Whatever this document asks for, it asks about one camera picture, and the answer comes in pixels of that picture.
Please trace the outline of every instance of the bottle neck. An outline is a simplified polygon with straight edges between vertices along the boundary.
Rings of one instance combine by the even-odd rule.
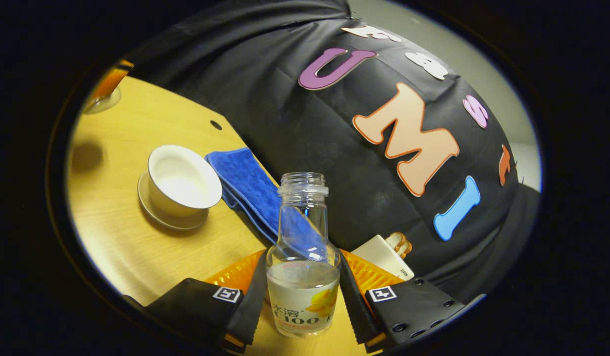
[[[294,172],[282,176],[278,245],[285,243],[301,255],[318,255],[327,244],[325,177],[319,173]]]
[[[325,187],[325,176],[312,172],[292,172],[283,174],[278,193],[283,200],[325,200],[329,188]]]

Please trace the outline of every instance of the glass bottle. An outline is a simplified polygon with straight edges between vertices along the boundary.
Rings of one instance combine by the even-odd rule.
[[[266,258],[267,288],[276,328],[309,338],[329,329],[338,297],[340,256],[327,235],[325,176],[284,174],[278,241]]]

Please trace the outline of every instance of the pink letter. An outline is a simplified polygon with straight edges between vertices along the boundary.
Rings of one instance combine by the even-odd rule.
[[[476,100],[476,97],[466,95],[465,99],[463,99],[463,106],[465,106],[465,110],[472,115],[474,121],[476,121],[481,128],[487,128],[487,111],[483,108],[483,105]]]
[[[321,90],[329,88],[333,84],[338,83],[340,79],[349,74],[357,67],[364,59],[377,56],[377,53],[370,50],[354,50],[351,52],[351,58],[345,63],[342,63],[336,70],[326,77],[318,77],[318,71],[327,65],[332,59],[341,54],[348,52],[343,48],[329,48],[325,50],[322,56],[319,56],[309,67],[307,67],[298,78],[298,83],[308,90]]]
[[[414,196],[422,196],[425,185],[445,161],[459,155],[459,145],[450,131],[422,131],[425,104],[415,90],[397,83],[397,94],[371,115],[355,115],[353,125],[372,144],[384,142],[382,133],[391,124],[384,154],[396,158],[418,151],[412,160],[400,162],[397,174]]]

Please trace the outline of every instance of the bottle label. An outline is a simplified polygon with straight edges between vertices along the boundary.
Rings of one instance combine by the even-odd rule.
[[[329,327],[339,278],[318,288],[293,288],[267,279],[276,327],[287,334],[315,333]]]

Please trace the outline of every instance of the foam letter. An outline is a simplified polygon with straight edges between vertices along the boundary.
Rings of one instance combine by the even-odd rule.
[[[463,99],[463,106],[481,128],[487,128],[487,110],[476,100],[476,97],[466,95]]]
[[[368,36],[371,35],[372,38],[376,39],[390,39],[391,41],[402,42],[402,39],[371,26],[358,27],[356,29],[342,27],[342,29],[351,34],[358,35],[361,38],[368,38]]]
[[[465,189],[459,198],[445,212],[436,214],[434,217],[434,229],[443,241],[448,241],[452,237],[454,228],[465,218],[473,207],[481,202],[481,192],[478,191],[476,182],[472,176],[465,178]]]
[[[308,90],[321,90],[329,88],[333,84],[336,84],[345,75],[349,74],[352,70],[357,67],[364,59],[372,58],[377,56],[377,53],[370,50],[354,50],[351,52],[351,58],[347,59],[345,63],[342,63],[336,70],[325,77],[318,77],[318,71],[327,65],[332,59],[336,58],[341,54],[348,52],[343,48],[329,48],[318,57],[315,61],[309,65],[298,78],[298,83],[305,89]]]
[[[505,186],[505,174],[511,170],[509,167],[509,158],[511,157],[509,156],[509,151],[507,151],[505,145],[502,145],[502,148],[503,154],[501,155],[501,160],[499,162],[499,179],[501,180],[501,185]]]
[[[430,75],[442,81],[445,79],[443,75],[448,74],[448,70],[445,69],[438,61],[428,57],[423,53],[411,53],[406,54],[406,58],[413,61],[416,65],[419,65],[429,72]]]
[[[397,94],[371,115],[355,115],[353,125],[372,144],[384,141],[384,130],[394,124],[384,154],[397,158],[418,151],[412,160],[400,162],[397,174],[414,196],[422,196],[425,185],[445,161],[459,155],[459,145],[447,129],[422,131],[424,101],[415,90],[397,83]]]

